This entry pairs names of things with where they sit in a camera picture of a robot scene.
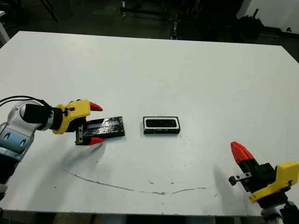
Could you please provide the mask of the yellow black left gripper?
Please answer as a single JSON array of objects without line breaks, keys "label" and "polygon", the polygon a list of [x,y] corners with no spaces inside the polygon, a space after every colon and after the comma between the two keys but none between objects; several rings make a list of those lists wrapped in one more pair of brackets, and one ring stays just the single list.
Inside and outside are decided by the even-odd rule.
[{"label": "yellow black left gripper", "polygon": [[[64,134],[73,120],[87,117],[91,111],[103,111],[101,106],[87,99],[72,101],[67,105],[59,104],[55,109],[62,116],[62,120],[57,129],[52,129],[53,134]],[[88,145],[95,145],[104,141],[103,138],[91,137]]]}]

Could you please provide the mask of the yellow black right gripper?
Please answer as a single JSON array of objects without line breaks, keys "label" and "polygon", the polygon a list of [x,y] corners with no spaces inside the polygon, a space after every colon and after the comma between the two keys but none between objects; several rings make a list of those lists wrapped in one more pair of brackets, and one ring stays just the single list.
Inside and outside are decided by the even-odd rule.
[{"label": "yellow black right gripper", "polygon": [[230,143],[236,164],[243,172],[229,177],[232,186],[241,182],[249,199],[253,203],[284,203],[286,192],[297,184],[299,179],[299,163],[289,161],[278,164],[275,168],[269,163],[258,164],[254,156],[242,144]]}]

